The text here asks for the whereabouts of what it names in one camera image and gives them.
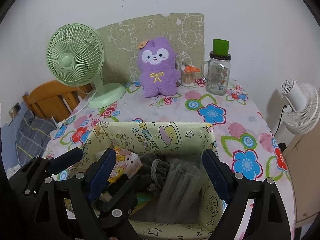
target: green fan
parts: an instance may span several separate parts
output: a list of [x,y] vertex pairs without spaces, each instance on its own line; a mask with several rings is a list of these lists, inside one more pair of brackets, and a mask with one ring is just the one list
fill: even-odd
[[104,47],[97,30],[82,24],[68,24],[51,37],[47,63],[52,74],[67,86],[84,86],[93,82],[95,96],[90,108],[102,108],[119,100],[125,87],[119,83],[102,83]]

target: beige cabinet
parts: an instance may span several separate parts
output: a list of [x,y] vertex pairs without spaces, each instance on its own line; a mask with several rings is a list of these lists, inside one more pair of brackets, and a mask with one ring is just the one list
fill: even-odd
[[296,136],[283,152],[296,207],[296,228],[315,219],[320,210],[320,122],[306,135]]

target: wooden headboard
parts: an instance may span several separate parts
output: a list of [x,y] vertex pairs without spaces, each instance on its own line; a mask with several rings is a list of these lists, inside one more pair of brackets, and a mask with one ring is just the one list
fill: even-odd
[[[79,87],[79,89],[85,93],[89,93],[92,87],[88,84]],[[30,95],[24,95],[22,98],[34,114],[46,119],[54,117],[58,122],[61,122],[71,114],[65,102],[71,111],[73,111],[79,104],[77,95],[81,98],[86,96],[79,89],[53,80],[38,86]]]

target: fan center cap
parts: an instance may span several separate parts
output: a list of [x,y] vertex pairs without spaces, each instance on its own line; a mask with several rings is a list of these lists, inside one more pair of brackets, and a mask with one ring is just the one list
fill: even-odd
[[69,56],[64,56],[62,59],[62,64],[65,68],[68,68],[71,66],[72,64],[72,59]]

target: stuffed animal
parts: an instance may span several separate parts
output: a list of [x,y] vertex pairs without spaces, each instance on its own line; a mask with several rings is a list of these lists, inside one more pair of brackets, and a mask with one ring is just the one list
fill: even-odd
[[181,73],[174,68],[175,57],[169,40],[164,37],[149,40],[140,49],[137,64],[141,70],[140,85],[144,97],[158,94],[173,96],[177,93],[176,84]]

